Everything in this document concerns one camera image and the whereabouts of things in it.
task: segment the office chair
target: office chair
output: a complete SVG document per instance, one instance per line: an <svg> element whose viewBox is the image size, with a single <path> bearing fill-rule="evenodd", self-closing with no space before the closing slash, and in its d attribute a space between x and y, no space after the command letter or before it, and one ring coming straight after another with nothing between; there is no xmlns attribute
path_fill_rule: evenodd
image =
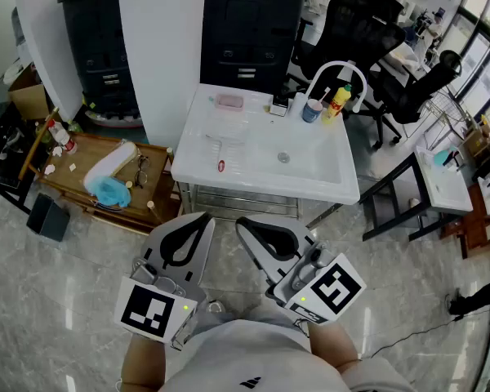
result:
<svg viewBox="0 0 490 392"><path fill-rule="evenodd" d="M328 4L327 19L323 33L316 46L303 42L303 31L309 22L301 20L292 53L292 63L301 67L303 75L312 80L318 69L328 61L353 61L365 77L370 68L383 56L396 48L405 39L405 32L396 24L378 19L373 7L358 4L353 0L331 0ZM326 87L332 91L326 98L329 101L336 89L346 84L337 78L342 67L327 69L316 83L313 98L321 98ZM309 86L305 80L288 74L300 86L298 91ZM361 92L363 84L357 76L352 77L352 94Z"/></svg>
<svg viewBox="0 0 490 392"><path fill-rule="evenodd" d="M370 7L372 14L386 22L397 23L403 5L397 0L352 0Z"/></svg>
<svg viewBox="0 0 490 392"><path fill-rule="evenodd" d="M377 123L377 134L379 140L372 146L378 150L383 145L383 123L396 135L392 145L398 144L401 134L385 117L392 114L397 123L414 123L419 120L421 107L430 99L431 95L445 87L454 78L461 75L461 56L454 51L443 51L439 57L439 64L424 77L416 80L413 76L408 79L407 86L403 87L398 80L386 70L371 71L368 75L368 85L374 91L374 100L383 101L377 108L364 101L368 110L360 110L362 116L370 116ZM345 120L353 113L344 112Z"/></svg>

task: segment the blue plastic bag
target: blue plastic bag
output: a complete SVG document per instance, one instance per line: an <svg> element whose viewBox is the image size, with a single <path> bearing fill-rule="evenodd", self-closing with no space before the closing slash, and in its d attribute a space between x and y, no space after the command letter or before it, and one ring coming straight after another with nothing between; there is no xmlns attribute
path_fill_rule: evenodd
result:
<svg viewBox="0 0 490 392"><path fill-rule="evenodd" d="M131 202L129 189L120 180L113 177L97 177L87 189L98 198L98 202L105 206L126 207Z"/></svg>

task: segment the eyeglasses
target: eyeglasses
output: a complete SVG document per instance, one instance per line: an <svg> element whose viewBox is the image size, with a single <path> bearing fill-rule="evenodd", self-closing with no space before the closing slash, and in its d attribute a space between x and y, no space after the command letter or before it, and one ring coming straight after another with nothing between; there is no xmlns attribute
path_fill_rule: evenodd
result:
<svg viewBox="0 0 490 392"><path fill-rule="evenodd" d="M134 186L144 188L144 184L147 183L147 173L144 170L147 170L150 166L149 157L144 157L141 155L138 157L138 171L134 176Z"/></svg>

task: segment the toothbrush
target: toothbrush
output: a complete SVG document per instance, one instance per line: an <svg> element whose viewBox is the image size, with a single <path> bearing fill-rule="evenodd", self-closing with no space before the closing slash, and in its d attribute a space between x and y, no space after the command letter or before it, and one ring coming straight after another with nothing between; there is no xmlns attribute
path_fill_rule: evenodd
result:
<svg viewBox="0 0 490 392"><path fill-rule="evenodd" d="M319 99L319 102L314 105L314 109L315 110L318 110L319 109L319 106L323 107L323 105L322 105L323 99L325 97L327 97L327 94L328 94L329 91L330 91L330 87L327 87L325 89L325 94L323 95L323 97L321 99Z"/></svg>

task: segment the trash bin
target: trash bin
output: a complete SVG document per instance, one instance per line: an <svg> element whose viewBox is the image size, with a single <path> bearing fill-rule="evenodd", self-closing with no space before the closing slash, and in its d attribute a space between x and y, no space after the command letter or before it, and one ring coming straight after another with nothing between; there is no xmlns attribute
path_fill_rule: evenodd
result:
<svg viewBox="0 0 490 392"><path fill-rule="evenodd" d="M55 241L64 238L68 223L69 214L45 194L38 195L27 220L27 226L33 232Z"/></svg>

